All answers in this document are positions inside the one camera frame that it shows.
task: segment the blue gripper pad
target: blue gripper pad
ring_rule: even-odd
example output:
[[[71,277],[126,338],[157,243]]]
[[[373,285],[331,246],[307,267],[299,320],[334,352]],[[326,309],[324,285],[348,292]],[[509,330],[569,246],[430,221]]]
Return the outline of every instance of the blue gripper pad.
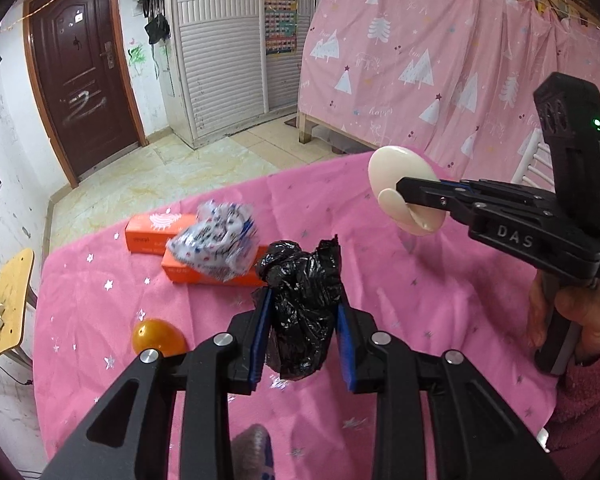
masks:
[[[356,386],[356,359],[351,339],[351,330],[347,317],[344,315],[343,304],[338,306],[338,320],[336,334],[338,336],[338,352],[340,353],[340,370],[342,378],[347,384],[347,390],[353,392]]]
[[[273,304],[272,298],[273,291],[268,289],[262,302],[258,327],[253,338],[253,344],[251,345],[249,384],[252,392],[256,390],[256,386],[262,378],[262,369],[264,368],[264,359],[267,354],[267,343],[269,341],[269,330],[271,328],[270,312],[271,305]]]

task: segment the wooden door frame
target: wooden door frame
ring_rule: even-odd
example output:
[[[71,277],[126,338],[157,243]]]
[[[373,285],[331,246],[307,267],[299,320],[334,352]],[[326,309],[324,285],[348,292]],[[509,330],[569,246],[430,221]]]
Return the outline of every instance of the wooden door frame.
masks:
[[[29,9],[33,1],[34,0],[24,1],[24,5],[22,7],[23,17],[30,13]],[[126,64],[125,43],[122,37],[122,20],[120,19],[120,4],[118,0],[109,0],[109,8],[111,27],[113,29],[113,38],[116,45],[116,57],[118,58],[118,65],[120,67],[120,74],[122,76],[122,86],[125,91],[128,110],[131,113],[131,118],[135,127],[134,129],[136,132],[136,137],[138,138],[138,142],[141,146],[147,146],[149,142],[146,140],[146,136],[144,134],[142,120],[138,110],[138,103],[136,102],[136,96],[134,95],[134,91],[131,86],[129,67]],[[51,142],[51,147],[58,158],[58,162],[60,162],[60,166],[62,167],[69,184],[75,189],[78,187],[78,175],[75,173],[74,169],[69,163],[69,158],[62,147],[62,143],[58,137],[58,132],[54,127],[53,121],[51,120],[51,114],[49,113],[46,99],[42,93],[40,78],[38,76],[38,64],[33,56],[33,37],[30,18],[24,18],[22,22],[22,32],[24,37],[24,56],[27,63],[27,71],[29,72],[31,89],[33,90],[33,97],[40,113],[40,119],[42,119],[42,125],[45,128],[46,136]]]

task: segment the white plastic bag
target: white plastic bag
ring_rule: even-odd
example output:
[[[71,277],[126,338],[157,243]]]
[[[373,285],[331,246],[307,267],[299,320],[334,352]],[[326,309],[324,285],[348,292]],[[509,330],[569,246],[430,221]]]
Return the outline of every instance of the white plastic bag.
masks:
[[[249,205],[205,202],[198,207],[198,222],[169,240],[167,248],[180,263],[227,282],[249,272],[258,252],[252,213]]]

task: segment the brown door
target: brown door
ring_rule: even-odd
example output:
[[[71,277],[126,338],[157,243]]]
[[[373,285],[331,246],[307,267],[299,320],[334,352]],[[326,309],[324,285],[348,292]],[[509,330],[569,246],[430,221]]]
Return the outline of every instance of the brown door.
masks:
[[[30,11],[51,0],[34,0]],[[138,142],[116,57],[109,0],[56,0],[31,18],[43,99],[76,175]]]

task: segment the wooden bed leg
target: wooden bed leg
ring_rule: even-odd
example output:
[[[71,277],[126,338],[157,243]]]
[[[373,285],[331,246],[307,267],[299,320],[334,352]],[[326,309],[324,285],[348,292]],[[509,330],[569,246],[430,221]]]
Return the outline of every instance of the wooden bed leg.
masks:
[[[298,141],[301,144],[306,144],[311,141],[311,130],[314,129],[315,123],[312,123],[306,118],[306,114],[298,112],[296,117],[296,128],[298,128]]]

